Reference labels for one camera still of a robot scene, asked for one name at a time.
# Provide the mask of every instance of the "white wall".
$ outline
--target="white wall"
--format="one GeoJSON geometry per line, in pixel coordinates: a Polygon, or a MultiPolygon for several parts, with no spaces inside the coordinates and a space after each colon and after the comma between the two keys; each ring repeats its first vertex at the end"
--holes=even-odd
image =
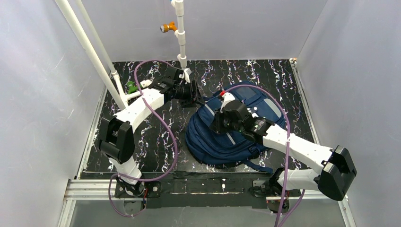
{"type": "Polygon", "coordinates": [[[400,226],[401,1],[329,0],[298,58],[324,145],[347,147],[359,227],[400,226]]]}
{"type": "MultiPolygon", "coordinates": [[[[189,60],[297,57],[327,0],[185,0],[189,60]]],[[[174,60],[169,0],[83,0],[113,61],[174,60]]]]}
{"type": "Polygon", "coordinates": [[[56,226],[104,85],[54,1],[1,2],[0,75],[0,226],[56,226]]]}

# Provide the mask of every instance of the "marble surface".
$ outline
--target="marble surface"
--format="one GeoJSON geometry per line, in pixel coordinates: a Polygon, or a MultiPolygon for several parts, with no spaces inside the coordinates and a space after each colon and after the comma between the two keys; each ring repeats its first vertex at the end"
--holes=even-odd
{"type": "MultiPolygon", "coordinates": [[[[122,77],[122,84],[133,79],[135,67],[139,62],[116,62],[114,65],[122,77]]],[[[296,135],[313,141],[309,123],[297,89],[294,74],[289,60],[223,60],[223,61],[191,61],[191,78],[195,78],[204,96],[210,96],[221,88],[249,80],[269,91],[284,107],[291,121],[291,131],[296,135]]],[[[166,65],[159,62],[149,62],[139,71],[139,79],[152,79],[164,75],[166,65]]],[[[102,108],[101,117],[110,117],[119,111],[111,95],[107,93],[102,108]]],[[[171,127],[179,147],[178,164],[175,170],[194,172],[250,172],[254,171],[246,165],[209,166],[201,164],[190,154],[185,143],[186,124],[196,108],[181,108],[179,101],[174,100],[157,112],[171,127]]],[[[167,130],[156,117],[148,117],[135,131],[136,148],[134,158],[139,163],[142,172],[165,172],[173,162],[173,141],[167,130]]],[[[276,169],[282,167],[284,154],[269,150],[252,160],[261,166],[276,169]]],[[[290,159],[290,168],[305,169],[306,166],[295,159],[290,159]]],[[[92,146],[87,166],[84,172],[106,173],[115,172],[108,158],[92,146]]]]}

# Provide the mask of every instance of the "blue backpack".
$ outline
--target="blue backpack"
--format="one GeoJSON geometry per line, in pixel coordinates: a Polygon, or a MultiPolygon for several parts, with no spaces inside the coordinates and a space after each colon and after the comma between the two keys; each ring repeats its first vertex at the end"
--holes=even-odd
{"type": "MultiPolygon", "coordinates": [[[[243,81],[225,89],[239,84],[254,85],[249,81],[243,81]]],[[[217,134],[209,129],[214,119],[214,111],[222,105],[217,98],[220,92],[214,93],[211,98],[205,98],[205,105],[201,106],[188,122],[185,141],[190,152],[199,161],[208,165],[242,162],[255,170],[272,173],[271,168],[259,166],[248,160],[257,157],[268,149],[267,147],[245,139],[236,131],[217,134]]],[[[284,128],[283,114],[274,102],[260,90],[253,87],[239,87],[231,90],[230,93],[250,108],[252,113],[265,117],[284,128]]]]}

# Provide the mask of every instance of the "cable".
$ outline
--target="cable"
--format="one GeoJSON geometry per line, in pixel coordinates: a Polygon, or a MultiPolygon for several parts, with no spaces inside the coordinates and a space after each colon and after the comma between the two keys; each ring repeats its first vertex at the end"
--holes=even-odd
{"type": "MultiPolygon", "coordinates": [[[[286,124],[287,124],[287,144],[286,144],[286,157],[285,157],[285,160],[284,160],[284,181],[283,181],[283,185],[282,185],[283,186],[283,190],[281,191],[279,210],[277,211],[276,222],[274,224],[274,227],[278,227],[279,226],[281,212],[283,210],[284,197],[286,195],[286,185],[287,185],[287,175],[288,175],[288,158],[289,158],[289,138],[290,138],[290,135],[291,135],[291,126],[289,124],[289,119],[288,119],[287,113],[284,111],[283,107],[281,107],[280,103],[278,103],[277,100],[269,92],[267,92],[265,89],[263,89],[261,87],[257,87],[257,86],[254,86],[254,85],[248,85],[248,84],[241,84],[241,85],[236,85],[236,86],[230,87],[229,89],[226,90],[226,92],[229,92],[230,90],[238,88],[238,87],[253,87],[253,88],[256,88],[256,89],[266,93],[271,98],[271,100],[273,100],[273,102],[277,105],[277,107],[280,109],[280,111],[283,113],[284,118],[286,120],[286,124]]],[[[295,210],[295,208],[301,202],[302,197],[303,197],[303,194],[299,197],[299,199],[296,202],[296,204],[294,205],[293,209],[291,209],[291,211],[287,213],[287,215],[285,216],[283,221],[280,223],[280,226],[284,224],[284,221],[287,220],[288,216],[292,213],[292,211],[295,210]]]]}
{"type": "MultiPolygon", "coordinates": [[[[138,71],[138,68],[139,68],[141,65],[143,65],[143,64],[145,64],[145,63],[147,63],[147,62],[150,62],[150,61],[158,61],[158,60],[143,61],[143,62],[139,63],[139,64],[137,65],[137,67],[135,67],[135,70],[134,70],[134,78],[135,78],[136,86],[138,87],[138,91],[140,92],[140,95],[141,95],[141,96],[143,95],[143,92],[142,92],[142,89],[140,88],[140,83],[138,82],[137,71],[138,71]]],[[[176,68],[176,69],[181,70],[180,68],[177,68],[177,67],[173,66],[172,64],[170,64],[170,63],[168,63],[168,62],[166,62],[166,61],[159,61],[159,62],[166,63],[166,64],[169,65],[170,67],[173,67],[173,68],[176,68]]],[[[161,178],[165,177],[167,174],[169,174],[169,173],[173,170],[174,166],[177,165],[177,160],[178,160],[177,141],[176,141],[176,139],[175,139],[175,136],[174,136],[173,132],[171,131],[170,127],[168,127],[167,123],[166,123],[165,121],[163,121],[163,118],[160,117],[160,116],[155,112],[155,110],[152,109],[152,107],[146,102],[146,100],[145,100],[144,98],[142,98],[142,100],[143,100],[145,106],[153,113],[153,115],[156,116],[156,117],[160,120],[160,122],[163,124],[163,126],[167,129],[168,134],[170,135],[170,137],[173,139],[173,144],[174,144],[174,159],[173,159],[173,164],[170,166],[170,168],[167,169],[167,171],[166,171],[164,174],[162,174],[162,175],[160,175],[160,176],[158,176],[158,177],[155,177],[155,178],[151,178],[151,179],[141,179],[141,178],[136,178],[136,177],[128,176],[128,175],[125,175],[125,174],[120,174],[120,173],[116,173],[116,174],[113,174],[113,175],[112,175],[112,177],[110,178],[109,189],[108,189],[110,204],[111,204],[111,206],[113,207],[113,209],[115,210],[115,212],[117,212],[117,213],[118,213],[119,215],[121,215],[121,216],[128,217],[128,218],[129,218],[129,217],[137,216],[138,214],[140,214],[140,213],[141,213],[142,211],[144,211],[145,209],[143,209],[143,210],[141,210],[141,211],[139,211],[138,213],[133,214],[133,215],[127,215],[127,214],[121,213],[121,212],[115,207],[115,205],[114,205],[114,203],[113,203],[113,200],[112,200],[112,198],[111,198],[111,194],[110,194],[110,193],[111,193],[111,186],[112,186],[113,179],[115,179],[116,177],[119,177],[119,176],[123,176],[123,177],[126,177],[126,178],[128,178],[128,179],[132,179],[132,180],[136,180],[136,181],[142,181],[142,182],[157,181],[157,180],[160,180],[161,178]]]]}

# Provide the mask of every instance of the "orange faucet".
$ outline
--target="orange faucet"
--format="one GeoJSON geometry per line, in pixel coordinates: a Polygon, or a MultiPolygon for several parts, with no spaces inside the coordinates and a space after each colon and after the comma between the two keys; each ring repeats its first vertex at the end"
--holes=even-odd
{"type": "Polygon", "coordinates": [[[174,21],[170,22],[168,25],[167,24],[163,24],[162,26],[160,26],[160,31],[162,31],[163,33],[168,32],[168,31],[176,31],[177,28],[175,27],[175,23],[174,21]]]}

